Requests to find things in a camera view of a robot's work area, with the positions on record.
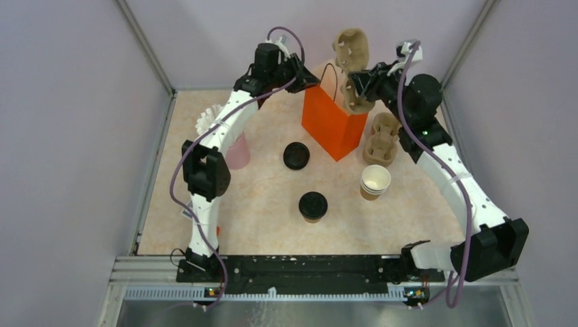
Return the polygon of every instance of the white wall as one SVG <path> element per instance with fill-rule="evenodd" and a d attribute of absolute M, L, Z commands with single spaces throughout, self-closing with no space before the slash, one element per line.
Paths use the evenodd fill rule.
<path fill-rule="evenodd" d="M 114 1 L 0 1 L 0 326 L 94 326 L 168 106 Z"/>
<path fill-rule="evenodd" d="M 578 2 L 501 1 L 448 95 L 476 179 L 530 236 L 518 264 L 539 326 L 576 326 Z"/>
<path fill-rule="evenodd" d="M 277 25 L 301 38 L 310 68 L 335 56 L 331 43 L 348 27 L 366 32 L 370 65 L 391 62 L 398 41 L 417 38 L 425 60 L 412 73 L 441 79 L 485 0 L 127 2 L 172 85 L 188 89 L 231 87 Z M 289 48 L 299 53 L 295 41 Z"/>

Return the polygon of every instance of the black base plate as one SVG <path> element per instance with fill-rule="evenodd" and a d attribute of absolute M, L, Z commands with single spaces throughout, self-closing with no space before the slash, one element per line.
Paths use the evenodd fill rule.
<path fill-rule="evenodd" d="M 444 281 L 435 269 L 406 276 L 401 260 L 387 255 L 228 255 L 228 294 L 266 294 L 275 287 L 278 294 L 382 294 L 387 283 Z M 221 274 L 210 276 L 179 261 L 177 282 L 219 283 Z"/>

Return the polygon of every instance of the black cup lid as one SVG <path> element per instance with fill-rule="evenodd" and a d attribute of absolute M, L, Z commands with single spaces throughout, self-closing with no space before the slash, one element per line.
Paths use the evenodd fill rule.
<path fill-rule="evenodd" d="M 307 219 L 320 219 L 327 212 L 327 199 L 318 192 L 305 193 L 299 200 L 299 211 Z"/>
<path fill-rule="evenodd" d="M 309 149 L 300 142 L 290 143 L 283 152 L 283 162 L 290 169 L 303 169 L 309 162 Z"/>

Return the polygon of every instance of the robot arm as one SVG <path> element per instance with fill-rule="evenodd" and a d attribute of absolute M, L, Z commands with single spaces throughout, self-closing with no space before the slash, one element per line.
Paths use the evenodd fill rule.
<path fill-rule="evenodd" d="M 183 164 L 183 178 L 191 193 L 192 210 L 200 226 L 193 223 L 192 237 L 185 252 L 187 261 L 204 270 L 213 252 L 200 236 L 200 228 L 209 244 L 218 249 L 217 212 L 220 197 L 230 182 L 230 173 L 225 163 L 229 147 L 241 135 L 247 122 L 263 105 L 267 95 L 275 88 L 294 82 L 285 90 L 297 93 L 319 84 L 302 64 L 296 54 L 289 54 L 282 39 L 267 41 L 258 45 L 255 61 L 247 73 L 234 85 L 229 100 L 209 127 L 214 130 L 196 145 Z M 241 110 L 237 108 L 246 104 Z M 182 153 L 192 145 L 187 140 Z"/>
<path fill-rule="evenodd" d="M 399 60 L 387 65 L 378 63 L 373 69 L 350 72 L 359 97 L 374 102 L 382 100 L 399 120 L 397 88 L 401 81 L 401 68 L 414 40 L 398 44 Z M 417 49 L 421 60 L 421 49 Z M 403 115 L 408 127 L 417 138 L 457 175 L 452 177 L 430 154 L 423 152 L 409 137 L 404 128 L 399 130 L 400 143 L 414 162 L 423 169 L 446 198 L 466 235 L 466 201 L 462 196 L 457 179 L 464 185 L 472 206 L 472 237 L 470 259 L 465 280 L 475 281 L 497 271 L 516 265 L 523 245 L 528 237 L 528 226 L 522 219 L 511 220 L 484 193 L 466 167 L 462 164 L 452 139 L 435 118 L 442 102 L 442 86 L 430 75 L 415 76 L 409 85 L 404 85 Z M 459 271 L 465 241 L 433 243 L 421 241 L 407 245 L 401 250 L 407 270 L 437 268 Z"/>

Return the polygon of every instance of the beige marbled surface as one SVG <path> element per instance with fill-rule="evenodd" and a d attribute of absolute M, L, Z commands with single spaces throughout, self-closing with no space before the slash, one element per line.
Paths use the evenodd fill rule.
<path fill-rule="evenodd" d="M 168 195 L 170 177 L 185 139 L 196 137 L 199 114 L 223 104 L 229 91 L 179 92 L 144 225 L 139 254 L 168 254 L 186 249 L 192 224 Z M 391 186 L 376 201 L 359 194 L 359 178 L 367 164 L 361 157 L 369 126 L 381 104 L 369 113 L 360 147 L 339 162 L 325 153 L 301 127 L 304 93 L 280 92 L 249 121 L 245 135 L 249 165 L 231 171 L 232 180 L 219 209 L 220 252 L 223 254 L 362 254 L 399 253 L 418 240 L 460 240 L 457 220 L 438 189 L 403 151 L 389 166 Z M 285 146 L 307 145 L 311 159 L 299 171 L 283 164 Z M 308 191 L 325 195 L 327 214 L 307 223 L 299 213 L 299 198 Z M 179 172 L 175 194 L 188 202 Z"/>

